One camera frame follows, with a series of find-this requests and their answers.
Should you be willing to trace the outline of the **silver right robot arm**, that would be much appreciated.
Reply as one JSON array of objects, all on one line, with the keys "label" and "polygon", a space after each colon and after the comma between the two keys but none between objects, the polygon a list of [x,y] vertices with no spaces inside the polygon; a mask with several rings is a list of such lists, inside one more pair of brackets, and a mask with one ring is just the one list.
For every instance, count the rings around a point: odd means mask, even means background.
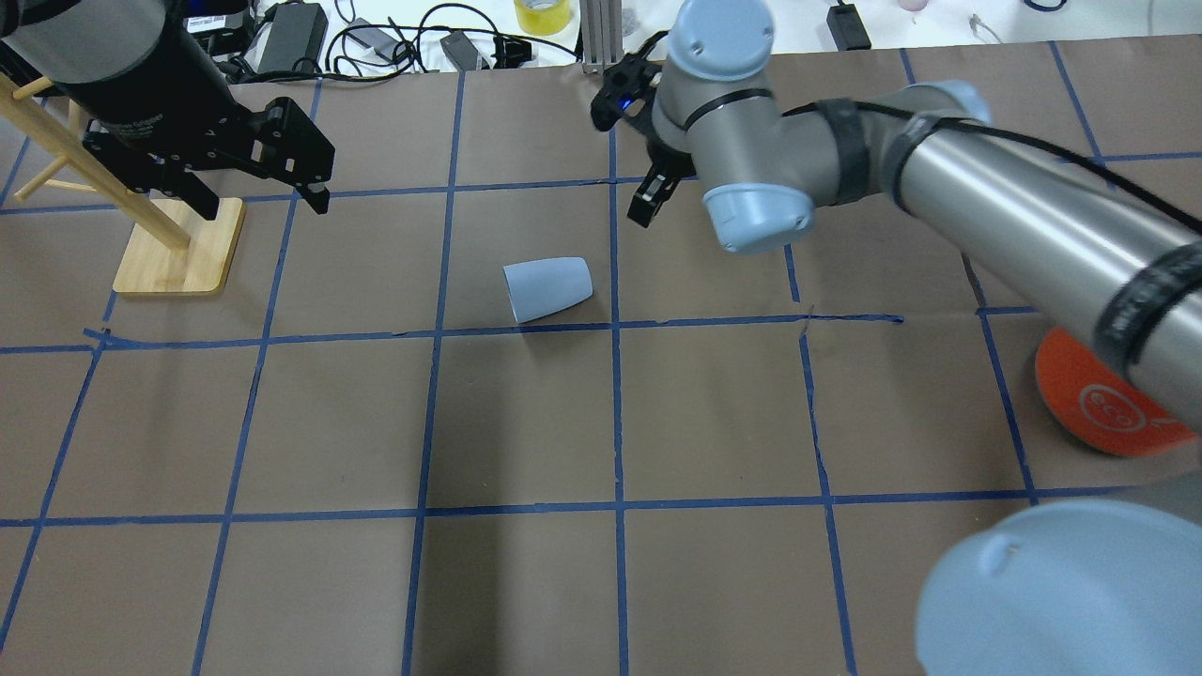
[{"label": "silver right robot arm", "polygon": [[[783,112],[774,38],[764,2],[683,2],[636,118],[700,179],[718,244],[764,253],[883,195],[1200,429],[1197,218],[1017,152],[966,82]],[[927,675],[1197,675],[1200,472],[1002,518],[938,561],[915,616]]]}]

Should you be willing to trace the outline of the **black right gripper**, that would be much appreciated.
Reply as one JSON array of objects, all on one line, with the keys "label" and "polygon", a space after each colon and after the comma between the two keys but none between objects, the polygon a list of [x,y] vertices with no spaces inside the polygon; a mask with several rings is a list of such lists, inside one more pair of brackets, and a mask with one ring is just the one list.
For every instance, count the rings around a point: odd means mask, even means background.
[{"label": "black right gripper", "polygon": [[691,155],[670,146],[653,121],[645,124],[644,136],[650,167],[627,201],[626,218],[649,229],[657,210],[674,196],[680,180],[696,178],[697,171]]}]

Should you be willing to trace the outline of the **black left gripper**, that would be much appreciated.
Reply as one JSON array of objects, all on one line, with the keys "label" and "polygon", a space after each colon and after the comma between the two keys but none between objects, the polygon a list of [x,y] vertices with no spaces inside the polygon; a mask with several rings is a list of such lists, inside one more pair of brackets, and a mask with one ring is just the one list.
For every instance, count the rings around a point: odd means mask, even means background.
[{"label": "black left gripper", "polygon": [[282,180],[319,215],[331,209],[334,146],[287,96],[255,112],[183,26],[163,26],[145,57],[79,85],[101,125],[83,146],[133,192],[159,190],[215,220],[220,198],[198,171],[238,170]]}]

